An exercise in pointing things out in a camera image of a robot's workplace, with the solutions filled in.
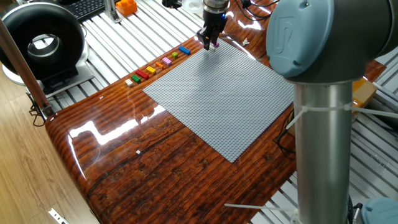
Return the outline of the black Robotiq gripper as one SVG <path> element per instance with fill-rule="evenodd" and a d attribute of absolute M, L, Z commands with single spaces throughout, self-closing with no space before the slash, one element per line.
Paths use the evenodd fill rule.
<path fill-rule="evenodd" d="M 210 43 L 214 48 L 218 48 L 218 37 L 223 32 L 227 22 L 225 13 L 214 14 L 212 12 L 203 12 L 204 27 L 197 32 L 198 40 L 203 44 L 205 50 L 209 50 Z"/>

